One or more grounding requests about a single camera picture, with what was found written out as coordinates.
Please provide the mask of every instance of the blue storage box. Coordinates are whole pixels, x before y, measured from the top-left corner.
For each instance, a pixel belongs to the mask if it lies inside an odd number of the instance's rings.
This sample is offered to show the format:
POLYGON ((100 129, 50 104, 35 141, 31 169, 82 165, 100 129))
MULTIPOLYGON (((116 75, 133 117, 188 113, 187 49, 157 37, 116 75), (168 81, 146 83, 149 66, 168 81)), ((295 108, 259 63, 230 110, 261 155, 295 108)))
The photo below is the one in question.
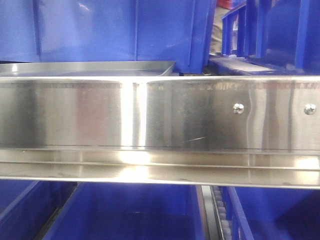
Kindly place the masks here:
POLYGON ((196 187, 81 183, 43 240, 203 240, 196 187))
POLYGON ((247 0, 223 18, 223 53, 292 74, 319 74, 319 12, 319 0, 247 0))
POLYGON ((0 180, 0 240, 32 240, 74 189, 70 182, 0 180))
POLYGON ((2 0, 0 61, 176 61, 201 73, 216 0, 2 0))
POLYGON ((320 191, 223 187, 232 239, 320 239, 320 191))

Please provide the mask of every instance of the blue plastic bin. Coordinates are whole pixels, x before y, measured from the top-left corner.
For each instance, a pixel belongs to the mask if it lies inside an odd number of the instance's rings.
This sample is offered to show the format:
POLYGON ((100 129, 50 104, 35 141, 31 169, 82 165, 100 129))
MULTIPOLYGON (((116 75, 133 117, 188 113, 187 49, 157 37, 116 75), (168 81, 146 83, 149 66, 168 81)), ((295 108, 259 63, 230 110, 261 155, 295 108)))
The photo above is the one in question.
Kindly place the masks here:
POLYGON ((0 61, 172 60, 201 73, 215 2, 1 0, 0 61))
POLYGON ((0 180, 0 240, 32 240, 70 196, 70 182, 0 180))
POLYGON ((319 12, 319 0, 247 0, 223 18, 223 53, 292 74, 320 74, 319 12))
POLYGON ((319 240, 320 191, 223 187, 232 239, 319 240))
POLYGON ((81 183, 43 240, 203 240, 196 187, 81 183))

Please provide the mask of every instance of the stainless steel shelf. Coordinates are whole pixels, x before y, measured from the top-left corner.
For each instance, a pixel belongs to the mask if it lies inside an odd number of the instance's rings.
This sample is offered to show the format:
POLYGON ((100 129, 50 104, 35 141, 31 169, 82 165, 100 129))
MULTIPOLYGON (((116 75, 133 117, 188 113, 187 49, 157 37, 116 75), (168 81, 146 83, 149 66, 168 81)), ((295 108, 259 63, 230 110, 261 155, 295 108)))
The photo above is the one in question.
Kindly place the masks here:
POLYGON ((0 176, 319 189, 319 90, 318 76, 0 77, 0 176))

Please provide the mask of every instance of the metal shelf lip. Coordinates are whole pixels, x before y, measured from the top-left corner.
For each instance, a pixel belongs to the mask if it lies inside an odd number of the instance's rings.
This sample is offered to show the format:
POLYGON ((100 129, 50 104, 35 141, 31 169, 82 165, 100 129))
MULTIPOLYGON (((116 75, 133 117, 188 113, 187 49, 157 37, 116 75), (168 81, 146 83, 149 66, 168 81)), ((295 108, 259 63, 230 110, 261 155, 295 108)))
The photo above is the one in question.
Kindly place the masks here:
POLYGON ((320 189, 318 156, 12 149, 0 156, 1 179, 320 189))

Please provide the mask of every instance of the blue container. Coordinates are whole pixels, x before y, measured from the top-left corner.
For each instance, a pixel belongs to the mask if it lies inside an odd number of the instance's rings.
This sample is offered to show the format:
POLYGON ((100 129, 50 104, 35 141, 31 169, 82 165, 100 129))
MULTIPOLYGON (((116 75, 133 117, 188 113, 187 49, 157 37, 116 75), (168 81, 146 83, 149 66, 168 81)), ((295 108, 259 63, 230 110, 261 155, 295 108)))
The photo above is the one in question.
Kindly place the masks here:
POLYGON ((292 74, 320 74, 319 12, 319 0, 247 0, 223 18, 223 53, 292 74), (234 46, 237 19, 241 34, 234 46))
POLYGON ((320 191, 223 187, 233 239, 320 239, 320 191))
POLYGON ((73 190, 68 182, 0 180, 0 240, 32 240, 73 190))
POLYGON ((39 61, 32 0, 0 1, 0 61, 39 61))
POLYGON ((203 240, 196 187, 81 183, 43 240, 203 240))
POLYGON ((176 61, 201 73, 216 0, 1 0, 0 61, 176 61))

